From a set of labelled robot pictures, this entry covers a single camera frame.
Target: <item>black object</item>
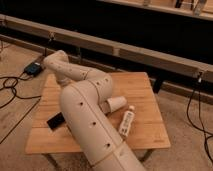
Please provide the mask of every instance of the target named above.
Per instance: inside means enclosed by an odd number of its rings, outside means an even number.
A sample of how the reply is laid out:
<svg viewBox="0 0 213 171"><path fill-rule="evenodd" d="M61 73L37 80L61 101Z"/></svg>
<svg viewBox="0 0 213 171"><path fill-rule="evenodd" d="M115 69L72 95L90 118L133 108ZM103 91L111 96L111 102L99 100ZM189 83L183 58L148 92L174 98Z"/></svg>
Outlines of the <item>black object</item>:
<svg viewBox="0 0 213 171"><path fill-rule="evenodd" d="M32 62L24 68L24 73L27 75L37 76L42 71L42 67L39 63Z"/></svg>
<svg viewBox="0 0 213 171"><path fill-rule="evenodd" d="M0 86L0 92L4 90L11 90L12 97L3 105L0 106L0 109L6 107L9 105L15 98L22 99L22 100L28 100L28 99L35 99L35 98L40 98L41 96L31 96L31 97L22 97L18 95L16 86L18 85L19 81L28 81L31 77L28 78L22 78L22 75L24 73L21 73L20 76L4 76L0 77L0 80L4 80L2 83L2 86Z"/></svg>
<svg viewBox="0 0 213 171"><path fill-rule="evenodd" d="M165 79L158 77L153 85L153 92L158 93Z"/></svg>
<svg viewBox="0 0 213 171"><path fill-rule="evenodd" d="M49 119L47 121L47 124L49 125L50 129L54 130L64 122L65 122L64 117L63 117L62 113L60 112L57 115L55 115L54 117L52 117L51 119Z"/></svg>

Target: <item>table leg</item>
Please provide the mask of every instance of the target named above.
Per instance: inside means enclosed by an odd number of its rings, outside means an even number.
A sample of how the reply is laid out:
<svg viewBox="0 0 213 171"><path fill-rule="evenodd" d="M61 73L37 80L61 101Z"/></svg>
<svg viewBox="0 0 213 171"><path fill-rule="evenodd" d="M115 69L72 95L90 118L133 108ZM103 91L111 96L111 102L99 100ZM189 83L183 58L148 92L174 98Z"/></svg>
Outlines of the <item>table leg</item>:
<svg viewBox="0 0 213 171"><path fill-rule="evenodd" d="M56 160L50 154L42 154L42 155L55 167L56 170L60 168Z"/></svg>
<svg viewBox="0 0 213 171"><path fill-rule="evenodd" d="M146 153L144 154L144 156L141 157L139 160L140 160L141 162L145 162L145 161L149 158L149 156L153 153L153 151L154 151L154 149L148 149L148 150L146 151Z"/></svg>

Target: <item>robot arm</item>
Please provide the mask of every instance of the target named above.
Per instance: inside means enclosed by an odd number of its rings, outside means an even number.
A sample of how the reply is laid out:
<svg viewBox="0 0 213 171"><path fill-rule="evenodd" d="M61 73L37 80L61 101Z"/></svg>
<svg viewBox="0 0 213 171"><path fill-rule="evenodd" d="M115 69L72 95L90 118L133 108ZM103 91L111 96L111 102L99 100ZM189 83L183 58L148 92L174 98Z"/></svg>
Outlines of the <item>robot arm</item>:
<svg viewBox="0 0 213 171"><path fill-rule="evenodd" d="M103 113L126 104L124 97L110 98L111 76L103 71L68 63L57 51L44 60L61 85L60 108L76 141L95 171L144 171L134 153ZM78 81L70 84L69 79Z"/></svg>

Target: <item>cable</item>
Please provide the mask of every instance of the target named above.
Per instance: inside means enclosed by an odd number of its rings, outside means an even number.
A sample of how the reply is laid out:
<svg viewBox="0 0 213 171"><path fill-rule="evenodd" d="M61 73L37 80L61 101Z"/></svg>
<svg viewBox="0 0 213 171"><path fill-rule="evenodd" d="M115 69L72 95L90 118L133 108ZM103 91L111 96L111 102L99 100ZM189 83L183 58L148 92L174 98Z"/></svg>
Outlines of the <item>cable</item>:
<svg viewBox="0 0 213 171"><path fill-rule="evenodd" d="M41 98L39 98L33 106L22 116L22 118L13 126L13 128L7 133L7 135L0 141L0 144L4 142L4 140L16 129L16 127L23 121L23 119L33 110L33 108L39 103Z"/></svg>
<svg viewBox="0 0 213 171"><path fill-rule="evenodd" d="M188 105L187 105L187 112L186 112L186 113L187 113L187 118L188 118L188 121L190 122L190 124L191 124L195 129L197 129L197 130L203 132L203 135L204 135L204 149L205 149L206 155L208 156L209 160L211 161L211 163L212 163L212 165L213 165L213 157L212 157L212 155L211 155L211 153L210 153L209 145L208 145L208 141L209 141L211 138L213 138L213 133L211 133L211 132L209 132L209 131L206 131L205 126L204 126L204 123L203 123L203 120L202 120L202 117L201 117L201 94L200 94L200 84L201 84L201 80L202 80L201 77L202 77L202 75L200 75L200 76L198 77L198 81L197 81L197 83L196 83L196 85L195 85L195 87L194 87L194 89L193 89L193 91L192 91L192 94L191 94L190 99L189 99L189 103L188 103ZM197 86L198 86L198 112L199 112L199 115L198 115L198 116L199 116L199 121L200 121L200 123L201 123L202 128L200 128L200 127L198 127L197 125L195 125L195 124L192 122L192 120L191 120L191 118L190 118L190 116L189 116L189 107L190 107L191 101L192 101L192 99L193 99L193 96L194 96L194 94L195 94L195 92L196 92Z"/></svg>
<svg viewBox="0 0 213 171"><path fill-rule="evenodd" d="M5 106L9 105L15 98L19 98L19 99L23 99L23 100L27 100L27 99L35 99L35 98L40 98L41 96L32 96L32 97L21 97L17 94L17 89L16 86L19 83L19 80L21 81L27 81L32 77L28 77L28 78L21 78L22 75L24 73L22 73L20 76L15 77L15 76L4 76L4 77L0 77L0 79L5 79L3 81L2 84L2 88L0 88L0 91L6 90L6 89L10 89L11 93L12 93L12 97L3 105L0 106L0 109L4 108Z"/></svg>

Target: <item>black device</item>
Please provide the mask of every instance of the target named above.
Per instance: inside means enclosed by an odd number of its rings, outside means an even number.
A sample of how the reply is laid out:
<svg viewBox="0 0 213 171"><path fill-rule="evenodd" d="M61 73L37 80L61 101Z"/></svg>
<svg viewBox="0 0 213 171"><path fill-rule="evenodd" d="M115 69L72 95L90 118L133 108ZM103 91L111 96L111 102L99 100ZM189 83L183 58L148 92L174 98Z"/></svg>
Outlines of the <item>black device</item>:
<svg viewBox="0 0 213 171"><path fill-rule="evenodd" d="M24 73L27 75L33 75L34 77L37 76L41 71L42 67L40 63L32 62L28 66L24 68Z"/></svg>
<svg viewBox="0 0 213 171"><path fill-rule="evenodd" d="M64 117L63 117L62 113L60 112L57 115L55 115L54 117L52 117L51 119L49 119L47 121L47 124L49 125L50 129L54 130L64 122L65 122Z"/></svg>

